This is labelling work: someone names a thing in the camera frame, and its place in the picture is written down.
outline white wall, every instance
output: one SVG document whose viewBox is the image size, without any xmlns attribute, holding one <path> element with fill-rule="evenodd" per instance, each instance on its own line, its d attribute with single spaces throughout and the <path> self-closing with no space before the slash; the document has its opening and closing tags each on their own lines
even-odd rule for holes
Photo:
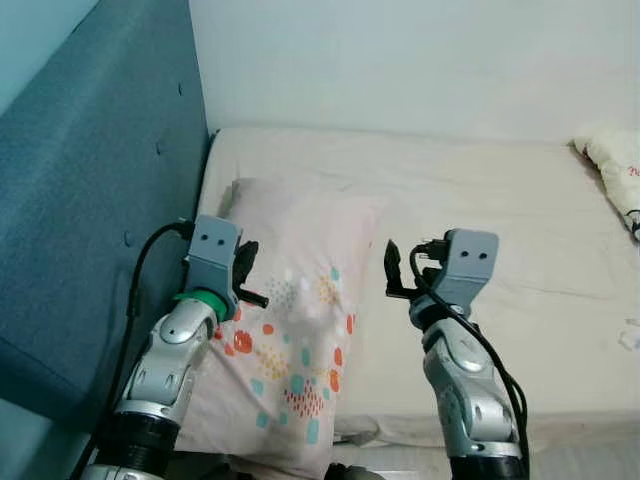
<svg viewBox="0 0 640 480">
<path fill-rule="evenodd" d="M 636 0 L 191 0 L 209 128 L 566 141 L 637 110 Z"/>
<path fill-rule="evenodd" d="M 0 0 L 0 115 L 97 0 Z"/>
</svg>

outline mattress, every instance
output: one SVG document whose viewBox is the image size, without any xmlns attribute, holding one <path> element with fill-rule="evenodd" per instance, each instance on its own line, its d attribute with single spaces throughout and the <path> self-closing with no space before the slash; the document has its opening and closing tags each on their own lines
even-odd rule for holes
<svg viewBox="0 0 640 480">
<path fill-rule="evenodd" d="M 367 267 L 336 435 L 442 446 L 421 332 L 385 297 L 384 247 L 405 254 L 454 227 L 500 238 L 477 322 L 530 405 L 534 449 L 640 431 L 636 247 L 599 176 L 569 147 L 416 136 L 232 128 L 216 138 L 199 209 L 259 177 L 389 199 Z M 411 281 L 403 265 L 405 284 Z"/>
</svg>

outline teal dot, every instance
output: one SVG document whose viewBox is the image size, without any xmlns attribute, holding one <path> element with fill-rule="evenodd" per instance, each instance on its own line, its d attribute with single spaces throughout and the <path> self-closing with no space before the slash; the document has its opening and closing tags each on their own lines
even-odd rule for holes
<svg viewBox="0 0 640 480">
<path fill-rule="evenodd" d="M 252 378 L 251 389 L 253 390 L 253 393 L 261 397 L 262 392 L 264 392 L 264 384 L 260 380 L 256 380 L 255 378 Z"/>
<path fill-rule="evenodd" d="M 291 377 L 291 391 L 297 395 L 304 392 L 304 378 L 300 375 Z"/>
<path fill-rule="evenodd" d="M 267 425 L 269 425 L 269 415 L 265 412 L 260 412 L 256 419 L 256 426 L 258 428 L 267 428 Z"/>
<path fill-rule="evenodd" d="M 309 365 L 311 365 L 311 352 L 309 351 L 308 348 L 302 349 L 302 364 L 305 367 L 308 367 Z"/>
<path fill-rule="evenodd" d="M 310 445 L 315 445 L 318 443 L 318 433 L 320 432 L 320 422 L 317 419 L 312 418 L 309 420 L 309 425 L 307 426 L 307 443 Z"/>
</svg>

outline black cable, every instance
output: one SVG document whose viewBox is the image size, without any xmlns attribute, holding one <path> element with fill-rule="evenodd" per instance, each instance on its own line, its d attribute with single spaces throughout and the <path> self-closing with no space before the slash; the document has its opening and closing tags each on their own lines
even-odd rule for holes
<svg viewBox="0 0 640 480">
<path fill-rule="evenodd" d="M 140 275 L 142 274 L 142 266 L 144 264 L 145 259 L 147 258 L 147 254 L 153 244 L 160 238 L 163 234 L 170 231 L 175 231 L 180 234 L 180 236 L 184 240 L 191 240 L 193 236 L 193 230 L 195 225 L 193 222 L 175 222 L 165 225 L 164 227 L 156 230 L 145 242 L 142 250 L 138 255 L 138 260 L 136 261 L 136 266 L 133 270 L 133 276 L 131 277 L 131 284 L 129 287 L 129 298 L 127 300 L 127 322 L 125 324 L 124 333 L 122 335 L 122 341 L 120 343 L 120 351 L 118 352 L 118 359 L 116 361 L 116 367 L 113 371 L 113 378 L 111 380 L 111 386 L 109 388 L 109 393 L 107 394 L 107 400 L 105 401 L 105 406 L 102 414 L 100 415 L 100 419 L 98 420 L 98 426 L 92 432 L 91 436 L 87 444 L 85 445 L 82 453 L 80 454 L 80 458 L 76 462 L 76 465 L 71 472 L 71 476 L 69 480 L 80 480 L 82 476 L 82 472 L 87 466 L 89 462 L 89 458 L 93 453 L 93 450 L 96 448 L 96 444 L 98 441 L 98 434 L 102 430 L 105 425 L 105 422 L 108 420 L 109 415 L 111 414 L 113 408 L 115 407 L 116 399 L 118 397 L 118 390 L 120 384 L 120 378 L 122 376 L 122 370 L 124 369 L 124 361 L 127 356 L 127 351 L 129 349 L 129 341 L 131 339 L 131 332 L 133 330 L 133 322 L 137 317 L 137 300 L 138 300 L 138 288 L 140 284 Z"/>
<path fill-rule="evenodd" d="M 516 428 L 518 430 L 518 440 L 520 443 L 520 450 L 522 452 L 522 461 L 524 463 L 525 471 L 527 473 L 527 477 L 529 476 L 529 441 L 527 438 L 527 400 L 524 395 L 524 391 L 518 385 L 518 383 L 514 380 L 514 378 L 507 372 L 504 364 L 502 363 L 502 359 L 498 355 L 498 352 L 495 351 L 491 343 L 478 331 L 476 330 L 467 319 L 456 312 L 451 306 L 445 302 L 438 294 L 436 294 L 427 284 L 427 282 L 422 278 L 422 274 L 418 270 L 418 265 L 416 263 L 416 256 L 418 253 L 427 253 L 424 251 L 424 247 L 422 245 L 418 245 L 411 250 L 409 254 L 409 264 L 411 266 L 411 271 L 416 278 L 417 286 L 424 290 L 424 292 L 431 297 L 431 299 L 438 304 L 441 308 L 443 308 L 454 320 L 456 320 L 462 328 L 464 328 L 473 338 L 475 338 L 480 345 L 487 351 L 489 357 L 493 361 L 493 364 L 498 370 L 498 374 L 502 379 L 502 383 L 504 384 L 505 390 L 507 391 L 507 396 L 509 397 L 509 402 L 511 403 L 511 407 L 513 409 L 513 414 L 516 420 Z"/>
</svg>

